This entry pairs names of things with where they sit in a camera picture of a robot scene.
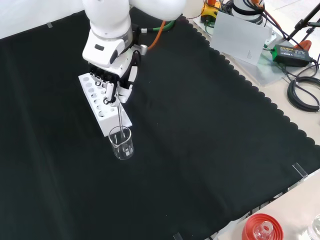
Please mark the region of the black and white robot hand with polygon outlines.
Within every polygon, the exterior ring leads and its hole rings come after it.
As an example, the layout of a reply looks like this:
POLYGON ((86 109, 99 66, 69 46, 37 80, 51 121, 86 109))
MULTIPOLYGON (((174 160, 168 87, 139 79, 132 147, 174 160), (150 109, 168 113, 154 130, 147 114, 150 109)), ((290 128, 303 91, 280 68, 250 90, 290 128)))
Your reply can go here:
POLYGON ((88 62, 90 76, 105 88, 105 105, 117 107, 128 101, 138 77, 141 56, 147 51, 143 44, 126 47, 123 39, 102 39, 89 32, 82 57, 88 62))

